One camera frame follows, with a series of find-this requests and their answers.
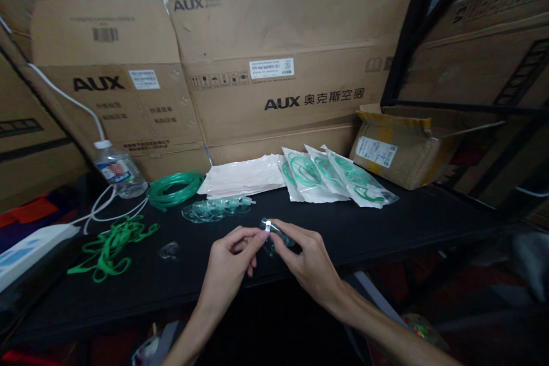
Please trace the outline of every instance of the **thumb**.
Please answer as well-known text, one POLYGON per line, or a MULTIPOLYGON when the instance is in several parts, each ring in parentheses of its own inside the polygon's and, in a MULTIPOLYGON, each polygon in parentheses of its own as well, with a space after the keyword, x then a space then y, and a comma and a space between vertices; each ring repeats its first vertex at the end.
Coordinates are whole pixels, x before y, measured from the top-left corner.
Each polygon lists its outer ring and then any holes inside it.
POLYGON ((261 249, 261 246, 263 246, 263 243, 265 243, 267 237, 269 237, 269 233, 264 230, 252 237, 252 239, 248 242, 248 246, 246 246, 242 253, 240 253, 247 262, 250 262, 257 251, 261 249))
POLYGON ((290 270, 293 270, 293 268, 297 267, 297 255, 286 247, 286 245, 284 244, 284 240, 282 240, 279 235, 273 232, 271 232, 270 234, 270 239, 274 243, 274 249, 282 258, 282 260, 284 260, 284 262, 288 265, 290 270))

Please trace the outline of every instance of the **black table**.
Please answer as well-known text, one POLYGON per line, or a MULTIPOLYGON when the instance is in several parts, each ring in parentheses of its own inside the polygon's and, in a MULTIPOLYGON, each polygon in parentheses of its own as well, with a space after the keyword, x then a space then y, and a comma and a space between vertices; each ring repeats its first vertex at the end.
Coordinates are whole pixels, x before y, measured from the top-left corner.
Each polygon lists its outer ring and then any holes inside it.
MULTIPOLYGON (((198 298, 212 242, 237 225, 257 226, 264 216, 320 232, 340 272, 483 241, 501 229, 488 212, 437 186, 409 192, 388 181, 380 182, 400 197, 381 210, 359 208, 352 201, 290 202, 285 188, 255 195, 257 204, 249 213, 213 223, 192 224, 183 219, 181 206, 163 213, 147 205, 142 212, 144 223, 161 227, 151 237, 126 247, 122 255, 132 258, 130 269, 100 284, 92 281, 91 273, 63 276, 26 316, 11 343, 47 347, 176 315, 198 298), (157 251, 172 241, 179 245, 178 260, 161 259, 157 251)), ((195 196, 188 203, 202 198, 195 196)), ((108 214, 121 214, 138 200, 117 199, 108 214)), ((90 225, 91 232, 107 228, 108 224, 90 225)), ((246 278, 243 287, 289 276, 279 258, 270 258, 261 250, 254 277, 246 278)))

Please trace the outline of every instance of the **bottle label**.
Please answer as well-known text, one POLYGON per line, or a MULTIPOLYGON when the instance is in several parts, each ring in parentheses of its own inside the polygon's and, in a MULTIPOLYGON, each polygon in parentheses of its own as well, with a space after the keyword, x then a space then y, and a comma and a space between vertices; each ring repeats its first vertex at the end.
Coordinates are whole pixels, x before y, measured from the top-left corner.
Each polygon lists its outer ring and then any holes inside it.
POLYGON ((129 182, 130 180, 133 180, 133 175, 128 169, 126 163, 124 163, 124 160, 101 163, 98 164, 97 167, 111 184, 129 182))

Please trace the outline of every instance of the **plastic water bottle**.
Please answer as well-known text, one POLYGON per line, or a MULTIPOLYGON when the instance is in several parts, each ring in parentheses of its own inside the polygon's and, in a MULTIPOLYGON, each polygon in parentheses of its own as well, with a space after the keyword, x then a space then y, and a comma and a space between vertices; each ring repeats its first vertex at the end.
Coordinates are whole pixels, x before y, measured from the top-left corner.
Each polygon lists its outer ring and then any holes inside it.
POLYGON ((109 140, 94 143, 99 150, 96 158, 97 168, 114 185, 114 190, 122 198, 132 198, 147 190, 147 182, 137 170, 129 153, 113 147, 109 140))

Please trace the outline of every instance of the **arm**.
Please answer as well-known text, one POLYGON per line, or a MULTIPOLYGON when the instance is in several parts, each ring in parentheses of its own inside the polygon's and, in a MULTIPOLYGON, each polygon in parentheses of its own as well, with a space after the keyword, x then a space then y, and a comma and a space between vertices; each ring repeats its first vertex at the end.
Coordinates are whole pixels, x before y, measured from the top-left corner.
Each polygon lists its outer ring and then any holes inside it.
POLYGON ((391 359, 405 366, 456 366, 459 363, 380 312, 341 280, 317 232, 271 219, 303 249, 289 250, 282 239, 271 233, 276 252, 286 262, 300 285, 328 312, 342 323, 370 337, 391 359))
POLYGON ((256 253, 268 233, 237 227, 214 242, 198 303, 162 366, 192 366, 233 301, 244 273, 253 276, 256 253))

